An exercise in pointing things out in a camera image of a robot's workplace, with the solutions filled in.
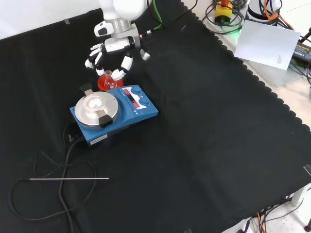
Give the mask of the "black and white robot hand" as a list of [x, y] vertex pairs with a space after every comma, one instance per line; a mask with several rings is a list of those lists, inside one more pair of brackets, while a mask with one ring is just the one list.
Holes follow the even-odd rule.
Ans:
[[100, 64], [105, 55], [117, 51], [124, 51], [124, 59], [120, 68], [112, 71], [111, 77], [114, 81], [119, 81], [127, 74], [133, 64], [131, 49], [135, 48], [133, 39], [126, 38], [108, 38], [104, 42], [96, 44], [90, 48], [90, 54], [85, 61], [85, 67], [95, 69], [99, 76], [104, 75], [105, 69]]

